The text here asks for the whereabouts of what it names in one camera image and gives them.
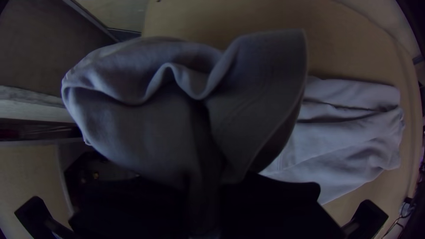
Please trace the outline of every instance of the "beige wall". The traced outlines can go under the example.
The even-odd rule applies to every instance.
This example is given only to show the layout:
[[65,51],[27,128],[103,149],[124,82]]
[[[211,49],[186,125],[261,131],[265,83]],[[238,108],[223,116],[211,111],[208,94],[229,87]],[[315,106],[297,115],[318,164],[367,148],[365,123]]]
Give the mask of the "beige wall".
[[69,210],[62,190],[55,145],[0,146],[0,228],[7,239],[31,238],[14,211],[33,196],[68,226]]

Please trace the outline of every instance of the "laundry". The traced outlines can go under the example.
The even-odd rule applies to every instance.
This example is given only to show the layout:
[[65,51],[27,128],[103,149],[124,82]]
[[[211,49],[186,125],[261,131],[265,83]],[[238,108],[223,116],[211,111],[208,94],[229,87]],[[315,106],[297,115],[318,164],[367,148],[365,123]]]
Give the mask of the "laundry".
[[62,81],[84,140],[142,177],[187,193],[192,235],[218,229],[219,186],[282,151],[304,91],[303,30],[241,36],[222,52],[170,38],[98,49]]
[[400,93],[389,85],[308,77],[293,133],[260,174],[316,182],[325,204],[400,166]]

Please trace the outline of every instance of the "white cloth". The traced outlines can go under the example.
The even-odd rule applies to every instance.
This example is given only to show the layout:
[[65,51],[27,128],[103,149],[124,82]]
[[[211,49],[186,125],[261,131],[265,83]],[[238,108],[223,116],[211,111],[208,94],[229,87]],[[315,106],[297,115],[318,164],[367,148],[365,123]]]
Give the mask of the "white cloth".
[[309,77],[294,131],[261,175],[316,182],[325,204],[400,166],[400,93],[389,85]]

